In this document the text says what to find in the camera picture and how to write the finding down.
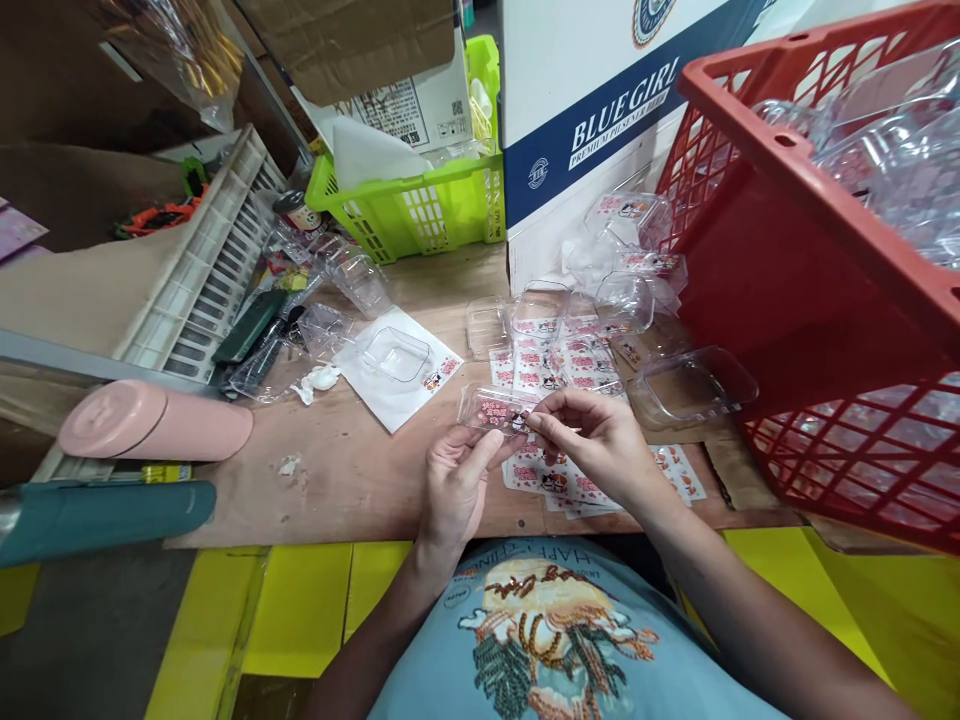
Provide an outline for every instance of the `pink bottle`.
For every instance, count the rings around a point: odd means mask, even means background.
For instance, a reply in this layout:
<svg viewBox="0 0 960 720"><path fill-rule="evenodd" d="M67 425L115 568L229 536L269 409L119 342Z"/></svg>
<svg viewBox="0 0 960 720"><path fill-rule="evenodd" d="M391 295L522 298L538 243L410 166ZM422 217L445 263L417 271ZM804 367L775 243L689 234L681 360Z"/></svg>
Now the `pink bottle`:
<svg viewBox="0 0 960 720"><path fill-rule="evenodd" d="M252 431L247 408L118 380L77 405L57 439L77 457L218 462L243 447Z"/></svg>

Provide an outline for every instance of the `wooden table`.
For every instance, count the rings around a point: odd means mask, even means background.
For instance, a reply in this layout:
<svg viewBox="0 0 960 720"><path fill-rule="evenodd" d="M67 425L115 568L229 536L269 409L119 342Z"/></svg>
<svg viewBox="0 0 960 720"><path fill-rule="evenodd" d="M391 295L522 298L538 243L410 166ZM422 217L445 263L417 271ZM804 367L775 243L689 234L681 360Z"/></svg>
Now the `wooden table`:
<svg viewBox="0 0 960 720"><path fill-rule="evenodd" d="M293 398L254 408L253 435L226 462L198 468L218 499L211 522L169 547L228 547L412 539L421 513L424 455L456 420L460 389L490 382L490 366L471 362L465 335L466 304L484 295L509 295L505 245L471 245L455 253L407 258L384 268L397 304L467 362L436 397L390 436L341 380L310 407ZM322 290L313 298L344 309ZM802 523L771 502L732 509L701 444L684 449L707 491L694 511L717 529ZM296 469L281 475L293 459ZM727 484L736 477L727 477ZM481 537L638 532L626 513L567 520L547 512L543 497L509 490L491 473Z"/></svg>

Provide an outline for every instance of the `lime green basket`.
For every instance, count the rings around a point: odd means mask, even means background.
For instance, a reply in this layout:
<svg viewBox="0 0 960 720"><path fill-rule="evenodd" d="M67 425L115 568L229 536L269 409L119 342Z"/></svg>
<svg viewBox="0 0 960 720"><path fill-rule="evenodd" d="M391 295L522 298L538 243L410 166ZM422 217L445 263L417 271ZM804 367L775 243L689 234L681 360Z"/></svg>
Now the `lime green basket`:
<svg viewBox="0 0 960 720"><path fill-rule="evenodd" d="M500 92L500 53L490 35L467 41L467 75L483 83L494 103ZM503 155L500 148L481 160L454 160L423 175L371 181L338 192L333 159L317 159L307 188L307 205L325 210L381 265L407 255L434 255L475 242L506 239Z"/></svg>

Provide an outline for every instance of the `jar lid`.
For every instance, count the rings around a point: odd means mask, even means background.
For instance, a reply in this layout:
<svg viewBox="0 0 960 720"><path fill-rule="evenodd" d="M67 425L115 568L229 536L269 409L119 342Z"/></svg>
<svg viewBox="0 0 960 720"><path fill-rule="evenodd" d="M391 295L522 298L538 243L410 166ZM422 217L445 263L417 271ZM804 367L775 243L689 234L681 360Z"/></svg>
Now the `jar lid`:
<svg viewBox="0 0 960 720"><path fill-rule="evenodd" d="M109 458L143 441L167 407L166 391L118 380L91 393L67 417L57 440L68 455Z"/></svg>

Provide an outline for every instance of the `red plastic crate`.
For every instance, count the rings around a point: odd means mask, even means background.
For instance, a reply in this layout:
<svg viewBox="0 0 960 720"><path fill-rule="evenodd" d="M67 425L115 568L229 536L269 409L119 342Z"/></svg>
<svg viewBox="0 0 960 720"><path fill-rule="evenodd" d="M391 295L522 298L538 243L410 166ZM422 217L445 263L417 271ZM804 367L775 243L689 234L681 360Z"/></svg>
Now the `red plastic crate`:
<svg viewBox="0 0 960 720"><path fill-rule="evenodd" d="M690 63L658 191L687 256L681 318L760 397L737 417L796 508L960 554L960 273L930 265L752 108L817 106L960 35L923 2ZM946 401L956 401L951 407Z"/></svg>

